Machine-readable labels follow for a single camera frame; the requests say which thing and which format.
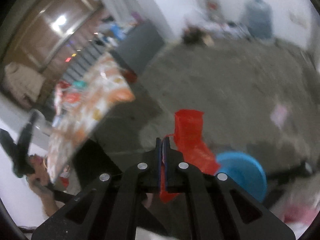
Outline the red plastic bag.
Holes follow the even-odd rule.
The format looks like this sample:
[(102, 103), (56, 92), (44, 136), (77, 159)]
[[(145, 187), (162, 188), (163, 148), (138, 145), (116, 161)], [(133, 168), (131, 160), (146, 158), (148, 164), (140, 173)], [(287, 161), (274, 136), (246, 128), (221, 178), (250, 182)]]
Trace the red plastic bag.
[(168, 203), (179, 193), (188, 195), (187, 202), (200, 202), (197, 194), (205, 193), (204, 175), (212, 177), (220, 165), (202, 140), (201, 111), (181, 109), (175, 113), (175, 131), (171, 136), (177, 151), (170, 148), (170, 137), (163, 140), (159, 198)]

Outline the blue water jug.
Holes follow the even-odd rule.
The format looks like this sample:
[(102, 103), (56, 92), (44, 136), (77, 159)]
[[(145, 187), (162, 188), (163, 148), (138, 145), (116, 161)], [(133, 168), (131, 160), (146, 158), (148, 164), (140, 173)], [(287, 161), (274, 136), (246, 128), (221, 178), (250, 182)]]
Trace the blue water jug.
[(272, 8), (264, 0), (248, 0), (243, 20), (254, 38), (270, 40), (273, 37)]

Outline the grey side cabinet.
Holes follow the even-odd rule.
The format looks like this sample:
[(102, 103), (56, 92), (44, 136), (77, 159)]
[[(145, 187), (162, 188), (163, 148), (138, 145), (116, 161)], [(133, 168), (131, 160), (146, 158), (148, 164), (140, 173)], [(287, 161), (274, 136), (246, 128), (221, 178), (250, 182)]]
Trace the grey side cabinet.
[(129, 31), (110, 54), (121, 68), (140, 75), (164, 45), (155, 25), (147, 20)]

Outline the beige hanging jacket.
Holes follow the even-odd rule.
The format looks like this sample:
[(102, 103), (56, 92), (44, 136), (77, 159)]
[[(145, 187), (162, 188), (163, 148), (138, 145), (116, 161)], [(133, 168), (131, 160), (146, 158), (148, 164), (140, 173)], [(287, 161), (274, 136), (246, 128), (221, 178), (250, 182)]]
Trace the beige hanging jacket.
[(30, 109), (37, 102), (45, 80), (34, 69), (11, 62), (4, 68), (2, 87), (23, 108)]

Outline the blue trash bin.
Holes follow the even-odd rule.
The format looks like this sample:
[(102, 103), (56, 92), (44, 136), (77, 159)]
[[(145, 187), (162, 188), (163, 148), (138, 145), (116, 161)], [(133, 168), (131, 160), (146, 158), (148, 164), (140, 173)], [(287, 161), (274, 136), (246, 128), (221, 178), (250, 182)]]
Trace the blue trash bin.
[(267, 193), (267, 178), (261, 164), (249, 154), (237, 151), (219, 153), (218, 173), (225, 173), (257, 201), (263, 202)]

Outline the patterned tablecloth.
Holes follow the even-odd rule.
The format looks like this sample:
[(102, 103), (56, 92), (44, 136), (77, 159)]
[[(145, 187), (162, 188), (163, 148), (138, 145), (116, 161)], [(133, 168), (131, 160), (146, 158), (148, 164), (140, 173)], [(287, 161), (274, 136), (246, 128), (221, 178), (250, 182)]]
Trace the patterned tablecloth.
[(108, 51), (99, 57), (80, 83), (80, 88), (71, 86), (63, 93), (62, 116), (50, 135), (47, 172), (52, 183), (112, 107), (135, 100), (119, 64)]

